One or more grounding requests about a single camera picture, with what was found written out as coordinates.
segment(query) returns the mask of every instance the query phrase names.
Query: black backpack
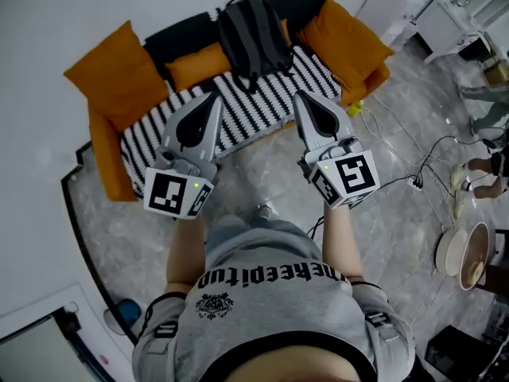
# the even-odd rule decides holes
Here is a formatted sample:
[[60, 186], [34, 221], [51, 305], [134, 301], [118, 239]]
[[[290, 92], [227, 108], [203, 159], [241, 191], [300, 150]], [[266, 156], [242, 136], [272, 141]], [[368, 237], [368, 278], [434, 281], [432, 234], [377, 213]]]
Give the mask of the black backpack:
[[[264, 0], [231, 0], [218, 17], [220, 41], [231, 65], [235, 84], [255, 93], [260, 76], [282, 71], [286, 76], [293, 63], [279, 16]], [[246, 88], [239, 76], [249, 80]]]

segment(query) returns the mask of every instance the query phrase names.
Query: gray t-shirt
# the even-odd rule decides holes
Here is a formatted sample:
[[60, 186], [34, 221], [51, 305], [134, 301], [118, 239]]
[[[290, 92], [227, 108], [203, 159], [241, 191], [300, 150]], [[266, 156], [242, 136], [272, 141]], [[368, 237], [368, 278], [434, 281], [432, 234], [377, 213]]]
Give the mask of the gray t-shirt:
[[412, 368], [410, 327], [383, 291], [350, 283], [312, 240], [251, 229], [209, 255], [206, 270], [189, 294], [149, 306], [133, 352], [137, 381], [217, 382], [291, 345], [337, 353], [363, 382], [397, 382]]

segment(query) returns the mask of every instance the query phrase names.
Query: round bowl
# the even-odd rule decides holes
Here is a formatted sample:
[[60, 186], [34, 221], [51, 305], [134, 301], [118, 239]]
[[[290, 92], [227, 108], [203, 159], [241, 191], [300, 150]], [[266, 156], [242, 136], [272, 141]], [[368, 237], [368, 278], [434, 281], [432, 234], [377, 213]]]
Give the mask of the round bowl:
[[467, 238], [463, 229], [449, 229], [440, 239], [435, 265], [443, 275], [456, 276], [460, 272]]
[[457, 276], [460, 287], [470, 290], [479, 282], [488, 259], [490, 238], [484, 222], [479, 222], [470, 232], [466, 245]]

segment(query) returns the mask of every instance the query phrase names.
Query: black and white striped fabric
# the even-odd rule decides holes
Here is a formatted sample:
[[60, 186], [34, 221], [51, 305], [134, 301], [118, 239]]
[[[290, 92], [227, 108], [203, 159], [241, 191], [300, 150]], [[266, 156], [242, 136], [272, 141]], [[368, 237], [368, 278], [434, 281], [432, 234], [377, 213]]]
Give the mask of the black and white striped fabric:
[[292, 98], [299, 89], [313, 91], [329, 99], [337, 98], [339, 102], [341, 86], [330, 70], [316, 55], [305, 53], [301, 47], [293, 47], [293, 52], [291, 76], [280, 72], [264, 76], [258, 80], [259, 90], [253, 95], [237, 88], [229, 72], [177, 93], [168, 86], [166, 101], [125, 129], [120, 137], [122, 159], [136, 195], [143, 197], [145, 170], [155, 160], [155, 151], [166, 122], [192, 98], [210, 91], [218, 91], [223, 97], [225, 109], [216, 146], [217, 158], [223, 158], [294, 120]]

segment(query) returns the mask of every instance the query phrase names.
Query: yellow-green object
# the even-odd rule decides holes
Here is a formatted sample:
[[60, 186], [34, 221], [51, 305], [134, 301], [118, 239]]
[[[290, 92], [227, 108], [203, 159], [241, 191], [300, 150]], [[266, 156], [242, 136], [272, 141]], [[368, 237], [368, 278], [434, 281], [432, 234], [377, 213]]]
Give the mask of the yellow-green object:
[[363, 110], [363, 105], [364, 105], [363, 100], [358, 100], [357, 102], [352, 103], [352, 105], [350, 105], [350, 107], [347, 110], [347, 115], [350, 116], [351, 118], [354, 117], [355, 115], [357, 115], [357, 113]]

